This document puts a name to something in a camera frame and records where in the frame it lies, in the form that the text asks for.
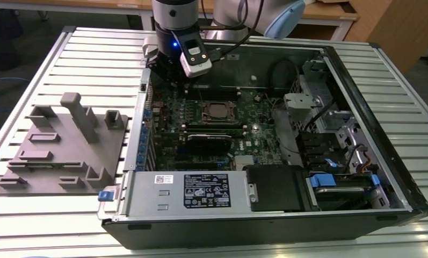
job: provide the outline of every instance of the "black cable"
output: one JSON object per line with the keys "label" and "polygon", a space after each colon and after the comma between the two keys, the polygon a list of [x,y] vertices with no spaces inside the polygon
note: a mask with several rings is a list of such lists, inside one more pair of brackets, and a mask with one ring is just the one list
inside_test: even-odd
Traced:
{"label": "black cable", "polygon": [[253,31],[256,29],[256,26],[258,25],[258,21],[260,21],[260,16],[261,16],[261,11],[262,11],[262,4],[264,4],[264,0],[260,0],[260,6],[258,6],[258,12],[256,13],[256,19],[254,19],[254,23],[253,26],[249,30],[249,33],[246,34],[246,36],[241,39],[241,41],[238,41],[236,43],[234,46],[232,46],[229,49],[226,49],[225,51],[222,51],[222,56],[225,56],[232,50],[234,50],[241,44],[244,44],[244,42],[249,39],[249,37],[253,34]]}
{"label": "black cable", "polygon": [[265,87],[272,90],[273,89],[273,74],[274,74],[274,70],[276,70],[276,67],[280,63],[285,62],[286,64],[290,64],[294,68],[294,71],[296,71],[296,80],[298,79],[300,77],[300,70],[298,70],[298,67],[297,65],[293,63],[292,60],[289,60],[288,58],[278,58],[276,61],[273,61],[265,71]]}
{"label": "black cable", "polygon": [[332,98],[332,100],[329,101],[329,103],[321,108],[321,110],[318,111],[318,113],[314,115],[314,117],[309,120],[309,122],[306,123],[305,127],[302,128],[302,131],[305,131],[309,127],[309,125],[317,121],[317,119],[321,117],[322,114],[325,114],[325,112],[328,111],[328,109],[330,108],[330,106],[333,106],[334,104],[334,99]]}
{"label": "black cable", "polygon": [[248,19],[248,16],[249,16],[249,1],[245,0],[244,2],[244,5],[245,5],[245,14],[244,14],[244,19],[241,18],[240,19],[240,23],[234,26],[228,26],[226,27],[226,30],[241,30],[242,29],[242,26],[245,24],[245,20]]}
{"label": "black cable", "polygon": [[350,163],[352,157],[354,155],[356,149],[361,146],[365,147],[364,144],[356,144],[356,146],[350,149],[350,152],[348,154],[348,159],[345,160],[345,164],[344,164],[344,169],[342,169],[344,174],[346,173],[346,170],[349,169],[349,163]]}
{"label": "black cable", "polygon": [[205,9],[204,9],[204,0],[201,0],[201,8],[202,8],[204,19],[206,19]]}
{"label": "black cable", "polygon": [[282,146],[285,150],[288,150],[289,152],[293,152],[293,153],[296,153],[296,154],[300,154],[298,152],[296,152],[296,151],[290,150],[288,147],[285,147],[285,145],[284,145],[282,142],[280,141],[280,138],[278,138],[278,137],[277,137],[276,139],[277,139],[277,142],[278,142],[280,146]]}

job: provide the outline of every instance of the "aluminum profile table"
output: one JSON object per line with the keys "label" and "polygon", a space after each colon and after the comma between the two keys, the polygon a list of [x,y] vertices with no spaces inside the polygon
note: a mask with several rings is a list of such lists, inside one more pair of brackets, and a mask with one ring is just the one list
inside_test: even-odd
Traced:
{"label": "aluminum profile table", "polygon": [[[0,130],[0,176],[32,125],[24,116],[35,104],[67,112],[59,100],[65,91],[75,91],[96,114],[113,108],[133,116],[144,71],[141,44],[149,35],[97,28],[61,33]],[[382,51],[364,43],[282,42],[334,47],[428,200],[428,107]],[[125,153],[122,145],[120,156]],[[116,183],[122,165],[120,161]],[[96,196],[0,196],[0,257],[428,257],[428,218],[352,241],[130,251],[102,230],[97,207]]]}

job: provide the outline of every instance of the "black plastic cover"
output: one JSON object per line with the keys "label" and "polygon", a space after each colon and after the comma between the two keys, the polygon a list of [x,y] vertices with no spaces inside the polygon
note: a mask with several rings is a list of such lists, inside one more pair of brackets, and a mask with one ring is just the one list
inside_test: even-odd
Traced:
{"label": "black plastic cover", "polygon": [[252,211],[310,211],[305,177],[300,166],[253,165],[245,169],[248,184],[254,185],[257,202]]}

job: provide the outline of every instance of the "barcode sticker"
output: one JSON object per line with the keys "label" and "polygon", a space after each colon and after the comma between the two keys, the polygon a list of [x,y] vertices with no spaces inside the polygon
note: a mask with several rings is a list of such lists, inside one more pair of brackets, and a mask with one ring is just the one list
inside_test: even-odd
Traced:
{"label": "barcode sticker", "polygon": [[173,182],[173,175],[156,175],[154,176],[154,183],[156,184],[172,184]]}
{"label": "barcode sticker", "polygon": [[117,7],[137,8],[134,4],[117,4]]}
{"label": "barcode sticker", "polygon": [[340,17],[341,20],[356,20],[356,17],[348,17],[348,16],[341,16]]}

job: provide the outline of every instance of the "motherboard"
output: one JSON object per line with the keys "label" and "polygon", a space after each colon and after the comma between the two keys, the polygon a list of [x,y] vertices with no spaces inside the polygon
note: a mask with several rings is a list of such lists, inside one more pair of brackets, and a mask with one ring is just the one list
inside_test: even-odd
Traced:
{"label": "motherboard", "polygon": [[154,87],[156,170],[242,170],[281,164],[272,103],[253,89],[180,93]]}

